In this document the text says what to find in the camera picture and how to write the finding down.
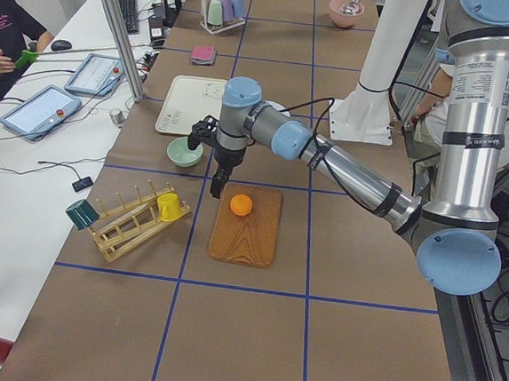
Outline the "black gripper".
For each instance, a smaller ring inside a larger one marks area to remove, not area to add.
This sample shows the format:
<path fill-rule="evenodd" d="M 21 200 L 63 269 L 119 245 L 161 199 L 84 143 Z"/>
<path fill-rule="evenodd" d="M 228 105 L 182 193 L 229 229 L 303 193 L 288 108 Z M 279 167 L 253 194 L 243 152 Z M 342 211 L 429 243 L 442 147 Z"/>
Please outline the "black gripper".
<path fill-rule="evenodd" d="M 211 180 L 211 195 L 220 198 L 223 189 L 230 178 L 235 167 L 239 166 L 245 156 L 245 148 L 238 150 L 230 150 L 223 146 L 214 149 L 214 159 L 218 164 L 213 179 Z"/>

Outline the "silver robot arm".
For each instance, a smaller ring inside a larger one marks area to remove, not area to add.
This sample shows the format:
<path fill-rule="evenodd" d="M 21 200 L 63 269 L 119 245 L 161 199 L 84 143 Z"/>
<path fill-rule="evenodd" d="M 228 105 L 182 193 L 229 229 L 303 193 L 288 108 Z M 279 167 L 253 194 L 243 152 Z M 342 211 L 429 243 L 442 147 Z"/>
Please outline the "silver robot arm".
<path fill-rule="evenodd" d="M 250 140 L 286 161 L 300 159 L 412 247 L 436 289 L 472 295 L 498 277 L 497 215 L 490 206 L 509 113 L 509 0 L 446 0 L 441 38 L 455 75 L 433 198 L 410 196 L 331 140 L 275 110 L 249 77 L 227 81 L 212 138 L 219 197 Z"/>

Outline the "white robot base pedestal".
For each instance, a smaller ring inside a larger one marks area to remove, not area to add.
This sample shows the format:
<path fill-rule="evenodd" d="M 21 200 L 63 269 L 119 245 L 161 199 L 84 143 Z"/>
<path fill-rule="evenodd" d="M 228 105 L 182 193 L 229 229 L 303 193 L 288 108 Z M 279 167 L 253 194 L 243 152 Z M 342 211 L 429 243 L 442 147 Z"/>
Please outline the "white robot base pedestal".
<path fill-rule="evenodd" d="M 431 0 L 386 0 L 355 90 L 330 112 L 333 140 L 392 144 L 389 95 L 418 23 Z"/>

